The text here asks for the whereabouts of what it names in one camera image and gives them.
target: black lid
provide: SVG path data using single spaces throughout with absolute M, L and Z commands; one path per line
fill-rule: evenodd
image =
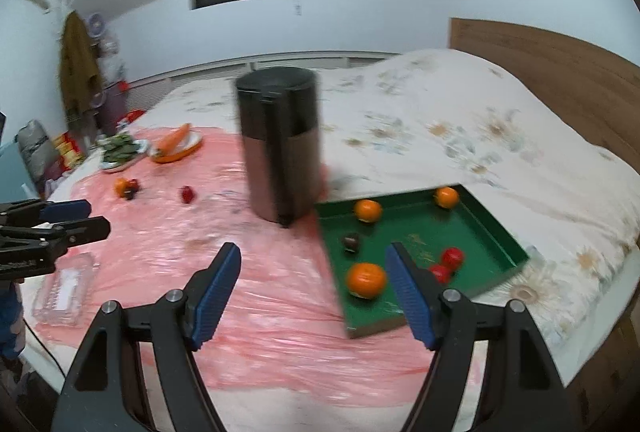
M 316 75 L 306 68 L 279 66 L 254 70 L 236 79 L 242 135 L 265 139 L 263 97 L 279 98 L 289 118 L 291 134 L 318 126 Z

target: bed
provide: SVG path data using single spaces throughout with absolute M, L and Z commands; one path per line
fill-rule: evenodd
M 450 34 L 451 49 L 319 71 L 329 198 L 465 184 L 530 256 L 522 273 L 477 300 L 526 301 L 568 384 L 609 334 L 640 277 L 640 135 L 633 116 L 640 69 L 536 28 L 454 18 Z M 234 133 L 233 102 L 231 79 L 189 82 L 134 128 L 190 122 Z M 85 162 L 54 200 L 70 198 L 97 165 L 97 157 Z M 29 321 L 40 282 L 24 285 Z M 68 367 L 74 349 L 52 350 Z M 479 347 L 477 357 L 482 353 Z M 25 355 L 62 386 L 31 337 Z M 145 376 L 158 428 L 168 430 L 158 380 Z M 457 430 L 470 425 L 477 388 L 465 394 Z M 211 395 L 229 430 L 382 432 L 398 430 L 410 408 L 338 406 L 278 387 Z

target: green tray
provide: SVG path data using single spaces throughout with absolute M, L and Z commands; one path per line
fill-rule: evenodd
M 375 300 L 364 300 L 350 295 L 344 284 L 355 262 L 384 267 L 385 248 L 392 242 L 401 242 L 423 268 L 438 263 L 446 248 L 460 248 L 465 263 L 449 285 L 468 297 L 495 287 L 522 268 L 527 253 L 514 238 L 465 187 L 452 188 L 460 195 L 460 202 L 452 210 L 433 202 L 435 189 L 369 197 L 383 208 L 382 218 L 371 225 L 358 221 L 353 214 L 357 199 L 316 204 L 350 338 L 394 329 L 405 322 L 391 286 Z M 355 256 L 346 252 L 340 241 L 353 231 L 360 234 L 360 252 Z

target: mattress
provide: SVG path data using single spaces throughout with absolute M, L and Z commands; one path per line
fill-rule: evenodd
M 347 199 L 463 183 L 529 253 L 524 270 L 476 300 L 526 301 L 569 383 L 609 334 L 640 277 L 640 177 L 585 142 L 516 78 L 455 50 L 422 50 L 364 68 L 321 70 L 323 161 L 329 197 Z M 232 79 L 189 82 L 135 125 L 237 131 Z M 97 170 L 90 158 L 55 192 Z M 25 314 L 41 279 L 24 285 Z M 53 347 L 63 365 L 72 348 Z M 482 344 L 476 354 L 482 356 Z M 26 357 L 62 380 L 28 340 Z M 157 380 L 153 405 L 162 407 Z M 283 388 L 212 391 L 230 429 L 396 430 L 409 406 L 341 408 Z M 466 430 L 477 394 L 465 394 Z M 252 402 L 251 414 L 246 402 Z

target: blue gripper pad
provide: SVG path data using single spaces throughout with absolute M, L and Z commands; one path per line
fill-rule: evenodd
M 184 337 L 192 351 L 201 348 L 216 332 L 238 280 L 240 267 L 240 248 L 225 242 L 211 265 L 196 272 L 189 280 L 185 288 L 187 303 L 182 324 Z
M 91 204 L 81 199 L 64 203 L 51 203 L 40 210 L 42 222 L 65 222 L 86 219 L 91 215 Z
M 414 338 L 424 343 L 427 349 L 431 349 L 436 342 L 436 336 L 431 327 L 431 311 L 402 256 L 393 244 L 387 246 L 385 250 L 385 269 Z

